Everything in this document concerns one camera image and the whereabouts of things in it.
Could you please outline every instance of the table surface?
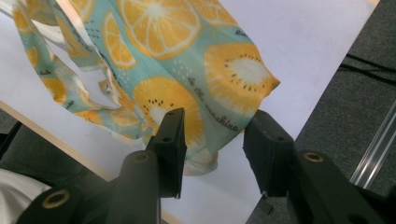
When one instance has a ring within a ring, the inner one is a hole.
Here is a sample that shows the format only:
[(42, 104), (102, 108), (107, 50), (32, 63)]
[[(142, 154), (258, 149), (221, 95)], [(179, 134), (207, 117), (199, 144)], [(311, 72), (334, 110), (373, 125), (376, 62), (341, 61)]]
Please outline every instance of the table surface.
[[(220, 2), (281, 80), (261, 109), (293, 138), (378, 4), (378, 0)], [(0, 108), (104, 179), (117, 176), (123, 158), (136, 148), (53, 102), (24, 54), (13, 20), (0, 13), (0, 21)], [(50, 46), (67, 58), (62, 49)], [(102, 75), (78, 73), (93, 97), (102, 98), (95, 87)], [(219, 168), (211, 174), (185, 176), (181, 199), (162, 200), (163, 218), (175, 223), (177, 219), (184, 223), (245, 223), (261, 195), (242, 143), (240, 134), (222, 149)]]

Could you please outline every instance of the fabric bag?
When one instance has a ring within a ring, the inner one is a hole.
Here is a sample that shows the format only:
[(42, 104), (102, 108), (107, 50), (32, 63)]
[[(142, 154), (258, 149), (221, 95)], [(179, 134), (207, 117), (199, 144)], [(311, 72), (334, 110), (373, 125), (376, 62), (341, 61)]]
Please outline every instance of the fabric bag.
[[(71, 113), (144, 147), (164, 114), (184, 107), (185, 175), (214, 170), (279, 83), (217, 0), (25, 0), (13, 15), (32, 66)], [(90, 99), (32, 20), (60, 27), (81, 71), (104, 71), (100, 89), (118, 108)]]

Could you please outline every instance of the metal rod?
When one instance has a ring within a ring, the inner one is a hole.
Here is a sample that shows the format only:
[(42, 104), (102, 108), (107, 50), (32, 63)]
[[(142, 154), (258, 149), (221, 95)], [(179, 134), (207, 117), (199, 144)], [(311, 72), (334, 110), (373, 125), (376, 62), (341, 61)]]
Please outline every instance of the metal rod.
[(368, 189), (373, 184), (376, 175), (381, 169), (389, 151), (396, 141), (396, 101), (385, 116), (373, 141), (367, 148), (361, 162), (350, 178), (350, 182), (356, 186)]

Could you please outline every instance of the floor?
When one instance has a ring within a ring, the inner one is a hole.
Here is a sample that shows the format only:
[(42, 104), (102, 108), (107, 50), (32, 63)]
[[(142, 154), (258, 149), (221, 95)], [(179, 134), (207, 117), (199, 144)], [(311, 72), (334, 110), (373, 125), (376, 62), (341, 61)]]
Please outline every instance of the floor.
[[(349, 53), (396, 68), (395, 12), (396, 1), (381, 0)], [(350, 59), (343, 63), (369, 69)], [(378, 74), (396, 80), (396, 74)], [(340, 70), (323, 93), (295, 146), (326, 153), (345, 177), (350, 178), (395, 99), (395, 86)], [(0, 133), (7, 133), (15, 122), (0, 110)], [(371, 190), (386, 195), (396, 185), (395, 174), (396, 148), (393, 148)], [(271, 198), (267, 202), (276, 208), (274, 214), (265, 215), (259, 203), (247, 223), (290, 223), (284, 198)]]

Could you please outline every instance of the white cloth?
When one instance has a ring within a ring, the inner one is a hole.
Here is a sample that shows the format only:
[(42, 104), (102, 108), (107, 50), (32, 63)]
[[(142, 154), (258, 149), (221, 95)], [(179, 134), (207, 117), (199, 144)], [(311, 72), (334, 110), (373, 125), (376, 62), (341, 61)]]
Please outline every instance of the white cloth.
[(24, 209), (49, 186), (0, 169), (0, 224), (15, 223)]

